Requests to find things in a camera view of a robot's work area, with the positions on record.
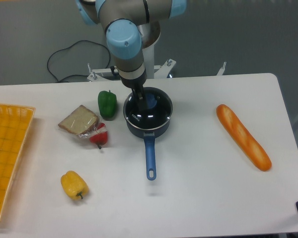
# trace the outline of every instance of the black cable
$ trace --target black cable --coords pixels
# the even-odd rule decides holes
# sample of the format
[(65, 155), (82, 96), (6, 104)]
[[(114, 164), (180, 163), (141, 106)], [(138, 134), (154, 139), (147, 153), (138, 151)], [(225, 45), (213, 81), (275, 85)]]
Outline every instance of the black cable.
[(74, 44), (72, 44), (71, 46), (69, 46), (69, 47), (67, 47), (67, 48), (64, 48), (64, 49), (55, 51), (55, 52), (54, 52), (53, 54), (51, 54), (51, 56), (49, 57), (48, 62), (47, 62), (47, 69), (48, 69), (48, 72), (49, 72), (49, 73), (56, 79), (57, 83), (62, 83), (62, 82), (69, 83), (68, 81), (65, 81), (65, 79), (68, 79), (68, 78), (71, 78), (71, 77), (75, 77), (75, 76), (76, 76), (76, 77), (88, 77), (88, 76), (89, 76), (89, 74), (88, 74), (88, 75), (83, 75), (83, 74), (72, 74), (72, 75), (66, 76), (65, 78), (62, 78), (61, 80), (59, 80), (59, 79), (58, 79), (58, 78), (57, 78), (57, 77), (50, 71), (50, 69), (49, 69), (49, 62), (50, 62), (50, 59), (52, 58), (53, 55), (55, 55), (56, 53), (58, 53), (58, 52), (60, 52), (60, 51), (69, 50), (70, 48), (72, 48), (73, 46), (75, 46), (75, 45), (77, 45), (78, 43), (81, 43), (81, 42), (93, 43), (93, 44), (96, 44), (96, 45), (98, 45), (98, 46), (101, 46), (101, 47), (105, 48), (105, 49), (107, 50), (107, 52), (108, 52), (108, 56), (109, 56), (109, 60), (108, 60), (108, 63), (107, 63), (107, 65), (106, 65), (105, 68), (107, 68), (107, 67), (109, 66), (111, 57), (110, 57), (109, 49), (108, 49), (106, 46), (104, 46), (104, 45), (102, 45), (102, 44), (100, 44), (100, 43), (97, 43), (97, 42), (89, 41), (89, 40), (80, 40), (80, 41), (75, 42)]

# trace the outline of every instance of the plastic tray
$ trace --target plastic tray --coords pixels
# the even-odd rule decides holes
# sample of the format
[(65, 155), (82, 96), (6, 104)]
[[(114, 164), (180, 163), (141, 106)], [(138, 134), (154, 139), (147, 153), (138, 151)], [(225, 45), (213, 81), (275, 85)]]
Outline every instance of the plastic tray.
[(35, 108), (0, 104), (0, 219)]

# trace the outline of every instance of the black saucepan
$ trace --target black saucepan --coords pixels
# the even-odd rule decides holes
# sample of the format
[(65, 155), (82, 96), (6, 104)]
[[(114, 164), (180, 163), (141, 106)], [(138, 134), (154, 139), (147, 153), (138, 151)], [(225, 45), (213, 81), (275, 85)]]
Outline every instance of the black saucepan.
[(172, 101), (160, 89), (145, 87), (148, 109), (140, 111), (131, 93), (124, 103), (124, 117), (132, 134), (144, 139), (146, 148), (147, 178), (155, 180), (155, 138), (161, 136), (169, 127), (172, 114)]

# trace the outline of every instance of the baguette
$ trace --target baguette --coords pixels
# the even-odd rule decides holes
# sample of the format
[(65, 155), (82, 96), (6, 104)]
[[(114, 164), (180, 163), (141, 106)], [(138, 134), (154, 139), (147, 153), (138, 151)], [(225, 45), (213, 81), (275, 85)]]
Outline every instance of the baguette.
[(261, 171), (269, 170), (272, 162), (268, 155), (241, 123), (236, 114), (228, 106), (221, 104), (217, 107), (217, 116), (250, 161)]

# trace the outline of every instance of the gray floor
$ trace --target gray floor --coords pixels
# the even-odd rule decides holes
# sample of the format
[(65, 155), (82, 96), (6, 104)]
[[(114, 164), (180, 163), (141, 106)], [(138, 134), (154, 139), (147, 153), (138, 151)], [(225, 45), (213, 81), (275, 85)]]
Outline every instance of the gray floor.
[[(162, 21), (155, 63), (177, 60), (174, 76), (270, 72), (280, 82), (291, 122), (298, 114), (298, 0), (188, 0), (184, 15)], [(49, 56), (78, 40), (105, 43), (75, 1), (0, 2), (0, 85), (54, 83)], [(107, 53), (82, 44), (51, 61), (58, 78), (104, 68)], [(72, 81), (85, 81), (74, 78)], [(294, 128), (298, 144), (298, 125)]]

